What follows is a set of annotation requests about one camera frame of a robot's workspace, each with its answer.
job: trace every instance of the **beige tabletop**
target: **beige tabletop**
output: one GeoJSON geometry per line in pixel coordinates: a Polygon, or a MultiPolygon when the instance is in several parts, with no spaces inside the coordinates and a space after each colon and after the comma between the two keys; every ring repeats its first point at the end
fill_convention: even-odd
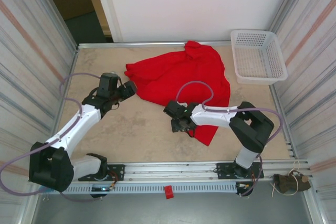
{"type": "MultiPolygon", "coordinates": [[[[214,47],[221,55],[225,66],[225,77],[231,86],[230,106],[242,101],[256,107],[275,109],[268,86],[243,85],[236,81],[231,47],[214,47]]],[[[88,72],[100,76],[103,72],[116,72],[123,82],[125,64],[155,57],[183,47],[141,47],[141,48],[86,48],[79,51],[74,72],[88,72]]],[[[82,101],[98,86],[98,79],[88,76],[73,77],[68,97],[82,101]]],[[[60,126],[71,119],[76,106],[67,102],[60,126]]],[[[275,123],[275,115],[267,113],[275,123]]],[[[231,129],[219,128],[209,147],[195,138],[179,132],[172,133],[170,117],[163,113],[163,107],[138,96],[122,102],[115,111],[105,117],[86,134],[76,147],[71,158],[92,152],[103,155],[109,162],[189,162],[234,160],[241,143],[231,129]]],[[[262,153],[264,159],[289,158],[284,136],[278,134],[262,153]]]]}

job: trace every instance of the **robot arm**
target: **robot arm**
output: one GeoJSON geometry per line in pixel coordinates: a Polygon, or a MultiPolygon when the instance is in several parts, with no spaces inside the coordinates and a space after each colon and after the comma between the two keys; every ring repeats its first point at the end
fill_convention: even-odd
{"type": "Polygon", "coordinates": [[[256,157],[264,150],[274,128],[272,121],[260,111],[239,112],[254,108],[249,102],[234,107],[211,107],[191,103],[188,106],[171,101],[164,109],[171,119],[173,132],[194,131],[200,125],[231,128],[243,145],[234,161],[236,177],[245,178],[256,157]]]}
{"type": "Polygon", "coordinates": [[[118,86],[120,77],[114,73],[103,73],[99,86],[93,89],[82,101],[81,110],[53,137],[45,143],[36,142],[31,150],[59,139],[50,147],[30,156],[29,180],[40,185],[64,191],[73,180],[94,174],[104,178],[107,174],[107,159],[89,153],[85,157],[71,160],[70,157],[85,134],[98,123],[112,106],[122,102],[136,93],[136,86],[128,81],[118,86]],[[78,119],[77,124],[69,130],[78,119]]]}

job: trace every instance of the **small red block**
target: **small red block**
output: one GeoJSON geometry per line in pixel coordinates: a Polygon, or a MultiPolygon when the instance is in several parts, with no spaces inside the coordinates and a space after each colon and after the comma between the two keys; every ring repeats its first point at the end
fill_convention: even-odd
{"type": "Polygon", "coordinates": [[[165,186],[164,187],[164,192],[166,194],[166,199],[174,198],[172,186],[165,186]]]}

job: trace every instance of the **red cloth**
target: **red cloth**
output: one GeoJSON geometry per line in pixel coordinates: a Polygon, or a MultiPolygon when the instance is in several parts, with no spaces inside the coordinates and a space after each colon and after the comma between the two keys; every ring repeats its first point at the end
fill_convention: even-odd
{"type": "MultiPolygon", "coordinates": [[[[169,52],[151,59],[126,64],[125,75],[138,87],[138,96],[150,102],[166,106],[175,100],[180,87],[189,81],[203,81],[214,91],[209,106],[228,106],[230,84],[224,76],[224,65],[219,54],[211,46],[189,41],[185,51],[169,52]]],[[[208,87],[193,83],[180,94],[179,102],[202,103],[209,98],[208,87]]],[[[195,138],[209,146],[218,127],[199,126],[195,138]]]]}

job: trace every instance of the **laundry basket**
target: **laundry basket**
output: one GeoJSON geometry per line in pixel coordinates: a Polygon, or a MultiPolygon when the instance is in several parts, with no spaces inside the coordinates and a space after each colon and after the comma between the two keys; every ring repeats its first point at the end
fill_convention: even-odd
{"type": "Polygon", "coordinates": [[[286,80],[287,69],[274,33],[233,30],[231,43],[238,83],[271,85],[286,80]]]}

